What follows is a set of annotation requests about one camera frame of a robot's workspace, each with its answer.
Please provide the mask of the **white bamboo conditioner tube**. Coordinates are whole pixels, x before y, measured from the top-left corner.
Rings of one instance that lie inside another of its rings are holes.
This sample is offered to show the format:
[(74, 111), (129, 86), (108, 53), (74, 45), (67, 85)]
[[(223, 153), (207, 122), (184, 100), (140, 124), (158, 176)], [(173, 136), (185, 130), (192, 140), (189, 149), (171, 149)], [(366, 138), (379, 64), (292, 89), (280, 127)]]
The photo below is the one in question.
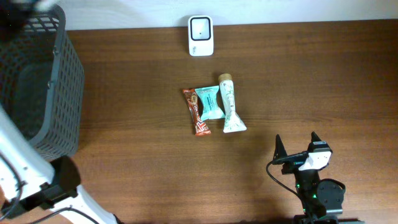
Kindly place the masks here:
[(224, 73), (218, 77), (219, 88), (225, 110), (224, 133), (246, 131), (247, 127), (236, 112), (234, 83), (231, 74)]

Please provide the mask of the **teal wipes packet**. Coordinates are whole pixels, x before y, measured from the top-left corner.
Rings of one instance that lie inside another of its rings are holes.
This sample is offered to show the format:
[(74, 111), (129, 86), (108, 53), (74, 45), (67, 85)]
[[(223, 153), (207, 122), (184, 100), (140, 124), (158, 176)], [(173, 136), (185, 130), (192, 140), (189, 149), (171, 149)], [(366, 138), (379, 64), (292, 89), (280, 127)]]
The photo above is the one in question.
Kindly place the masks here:
[(203, 121), (208, 119), (222, 119), (225, 117), (223, 110), (218, 106), (217, 102), (217, 93), (219, 90), (219, 86), (209, 86), (195, 89), (195, 92), (203, 105), (201, 116)]

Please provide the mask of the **brown chocolate bar wrapper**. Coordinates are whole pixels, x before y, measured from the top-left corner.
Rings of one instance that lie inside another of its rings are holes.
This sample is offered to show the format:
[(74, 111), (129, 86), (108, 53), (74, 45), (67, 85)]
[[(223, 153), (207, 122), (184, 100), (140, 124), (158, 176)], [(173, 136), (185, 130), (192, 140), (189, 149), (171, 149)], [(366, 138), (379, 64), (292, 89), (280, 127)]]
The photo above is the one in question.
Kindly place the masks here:
[(182, 93), (186, 99), (188, 108), (191, 112), (193, 126), (195, 128), (196, 136), (204, 136), (211, 134), (207, 124), (201, 120), (198, 109), (198, 95), (194, 89), (184, 89)]

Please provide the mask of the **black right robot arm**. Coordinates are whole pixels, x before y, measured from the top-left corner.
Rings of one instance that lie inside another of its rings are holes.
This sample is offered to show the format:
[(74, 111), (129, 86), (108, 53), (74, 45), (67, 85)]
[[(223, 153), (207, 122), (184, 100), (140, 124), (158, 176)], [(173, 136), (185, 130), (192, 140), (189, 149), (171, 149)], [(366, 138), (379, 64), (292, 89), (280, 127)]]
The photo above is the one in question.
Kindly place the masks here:
[(281, 165), (283, 175), (294, 175), (295, 190), (276, 182), (296, 195), (303, 207), (303, 214), (293, 217), (294, 223), (339, 222), (346, 187), (334, 179), (321, 179), (318, 173), (329, 165), (332, 154), (328, 143), (314, 132), (307, 150), (291, 155), (287, 154), (280, 136), (275, 137), (274, 156), (269, 165)]

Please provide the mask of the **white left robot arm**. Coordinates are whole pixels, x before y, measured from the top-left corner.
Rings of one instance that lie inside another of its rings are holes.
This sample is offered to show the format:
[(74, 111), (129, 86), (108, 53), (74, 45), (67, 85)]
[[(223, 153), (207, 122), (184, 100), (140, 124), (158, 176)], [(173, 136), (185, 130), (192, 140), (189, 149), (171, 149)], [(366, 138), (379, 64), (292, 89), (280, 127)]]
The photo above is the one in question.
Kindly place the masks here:
[(37, 207), (71, 223), (119, 223), (84, 189), (75, 163), (66, 154), (78, 144), (78, 126), (55, 115), (27, 141), (8, 114), (1, 111), (1, 188), (4, 218), (16, 218)]

